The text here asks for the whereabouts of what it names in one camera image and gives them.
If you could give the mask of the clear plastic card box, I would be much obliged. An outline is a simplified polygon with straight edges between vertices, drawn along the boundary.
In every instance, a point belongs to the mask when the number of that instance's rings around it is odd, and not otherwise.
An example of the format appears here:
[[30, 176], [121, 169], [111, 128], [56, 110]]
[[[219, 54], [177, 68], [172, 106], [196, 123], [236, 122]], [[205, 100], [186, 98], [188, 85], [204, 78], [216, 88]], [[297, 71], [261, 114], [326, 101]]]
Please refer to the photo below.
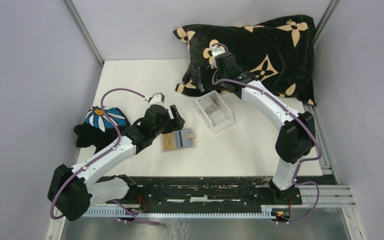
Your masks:
[[[213, 112], [212, 114], [207, 114], [200, 105], [200, 100], [207, 96], [211, 97], [213, 101], [219, 106], [219, 110]], [[221, 95], [215, 90], [196, 98], [194, 103], [197, 107], [197, 111], [205, 120], [206, 125], [215, 134], [236, 123], [233, 111], [224, 101]]]

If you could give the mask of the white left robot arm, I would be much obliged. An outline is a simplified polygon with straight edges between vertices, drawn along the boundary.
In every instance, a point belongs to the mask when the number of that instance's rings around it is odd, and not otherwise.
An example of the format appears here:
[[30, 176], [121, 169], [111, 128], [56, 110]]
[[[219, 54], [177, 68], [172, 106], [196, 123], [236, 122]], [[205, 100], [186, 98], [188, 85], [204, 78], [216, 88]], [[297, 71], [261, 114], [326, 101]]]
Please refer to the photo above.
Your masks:
[[51, 201], [50, 216], [57, 220], [54, 209], [69, 221], [80, 218], [89, 207], [111, 200], [129, 204], [138, 191], [124, 177], [99, 181], [106, 173], [125, 160], [138, 155], [162, 134], [182, 130], [185, 120], [176, 105], [169, 109], [152, 104], [142, 118], [127, 127], [116, 140], [83, 163], [58, 166], [53, 173], [47, 198]]

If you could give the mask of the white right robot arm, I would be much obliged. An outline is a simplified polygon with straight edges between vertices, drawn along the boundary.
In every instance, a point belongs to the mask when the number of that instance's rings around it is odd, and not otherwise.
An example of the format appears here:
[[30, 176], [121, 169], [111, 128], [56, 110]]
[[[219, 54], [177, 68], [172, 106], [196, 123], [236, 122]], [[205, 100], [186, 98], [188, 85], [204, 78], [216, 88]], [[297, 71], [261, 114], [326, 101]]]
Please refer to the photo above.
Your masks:
[[256, 108], [276, 128], [275, 150], [279, 162], [268, 196], [273, 203], [282, 204], [296, 185], [300, 166], [308, 160], [306, 156], [313, 148], [320, 147], [314, 116], [280, 101], [254, 74], [242, 70], [231, 52], [216, 56], [215, 66], [199, 66], [197, 70], [201, 91], [225, 89]]

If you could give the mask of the white credit card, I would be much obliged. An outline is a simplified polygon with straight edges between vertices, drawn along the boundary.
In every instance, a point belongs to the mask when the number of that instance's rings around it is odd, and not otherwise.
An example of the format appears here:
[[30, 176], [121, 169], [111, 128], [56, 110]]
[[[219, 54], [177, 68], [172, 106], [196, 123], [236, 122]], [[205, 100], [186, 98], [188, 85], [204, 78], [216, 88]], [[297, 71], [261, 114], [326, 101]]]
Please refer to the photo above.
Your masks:
[[185, 128], [174, 132], [175, 149], [189, 149], [196, 146], [195, 134], [192, 128]]

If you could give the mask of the beige leather card holder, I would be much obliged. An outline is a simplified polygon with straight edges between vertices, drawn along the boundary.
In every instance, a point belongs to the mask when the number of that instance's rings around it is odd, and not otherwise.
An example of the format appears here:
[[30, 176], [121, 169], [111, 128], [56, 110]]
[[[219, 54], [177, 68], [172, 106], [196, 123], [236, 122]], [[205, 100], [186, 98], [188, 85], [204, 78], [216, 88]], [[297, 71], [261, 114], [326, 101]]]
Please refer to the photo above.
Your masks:
[[161, 136], [161, 151], [171, 152], [196, 147], [196, 135], [193, 128], [166, 133]]

